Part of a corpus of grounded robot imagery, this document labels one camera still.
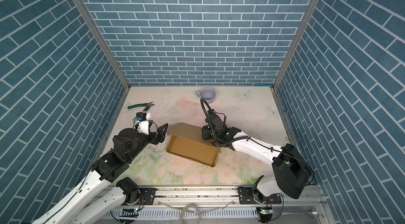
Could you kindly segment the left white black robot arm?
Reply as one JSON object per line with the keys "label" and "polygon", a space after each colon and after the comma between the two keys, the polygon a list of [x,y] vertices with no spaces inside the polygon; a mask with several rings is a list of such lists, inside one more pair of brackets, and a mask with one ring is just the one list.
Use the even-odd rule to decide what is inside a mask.
{"label": "left white black robot arm", "polygon": [[100,157],[85,178],[36,224],[92,224],[122,204],[144,204],[139,186],[130,178],[119,179],[149,144],[164,142],[168,124],[150,131],[153,121],[142,121],[113,137],[113,148]]}

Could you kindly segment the brown cardboard box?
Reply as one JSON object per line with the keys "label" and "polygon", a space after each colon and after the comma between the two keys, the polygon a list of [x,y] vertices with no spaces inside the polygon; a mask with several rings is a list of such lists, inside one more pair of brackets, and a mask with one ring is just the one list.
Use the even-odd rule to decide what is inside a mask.
{"label": "brown cardboard box", "polygon": [[219,156],[219,148],[213,146],[211,140],[204,140],[201,127],[178,123],[167,130],[171,136],[166,151],[176,156],[215,167]]}

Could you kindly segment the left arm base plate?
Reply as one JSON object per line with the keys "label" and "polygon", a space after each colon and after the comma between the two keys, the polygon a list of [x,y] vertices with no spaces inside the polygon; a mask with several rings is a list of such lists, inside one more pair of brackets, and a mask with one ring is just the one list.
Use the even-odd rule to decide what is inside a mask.
{"label": "left arm base plate", "polygon": [[149,206],[154,204],[156,188],[139,188],[126,195],[126,205]]}

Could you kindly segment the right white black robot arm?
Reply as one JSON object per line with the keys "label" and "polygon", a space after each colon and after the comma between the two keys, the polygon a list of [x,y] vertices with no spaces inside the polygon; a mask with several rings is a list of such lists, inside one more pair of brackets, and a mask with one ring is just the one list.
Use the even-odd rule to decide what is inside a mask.
{"label": "right white black robot arm", "polygon": [[216,147],[230,148],[245,153],[273,170],[272,175],[262,175],[252,188],[254,199],[264,203],[273,194],[284,193],[298,199],[310,182],[311,167],[291,144],[276,146],[255,139],[235,127],[228,127],[226,119],[216,112],[205,113],[206,125],[202,128],[204,140],[214,140]]}

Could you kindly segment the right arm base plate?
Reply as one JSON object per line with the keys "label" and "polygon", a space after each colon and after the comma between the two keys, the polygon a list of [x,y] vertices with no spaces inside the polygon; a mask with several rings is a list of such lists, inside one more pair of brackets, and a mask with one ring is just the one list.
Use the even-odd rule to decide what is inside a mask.
{"label": "right arm base plate", "polygon": [[239,197],[239,203],[241,205],[253,205],[253,204],[281,204],[281,196],[279,193],[272,194],[268,197],[261,194],[254,187],[238,187],[237,193]]}

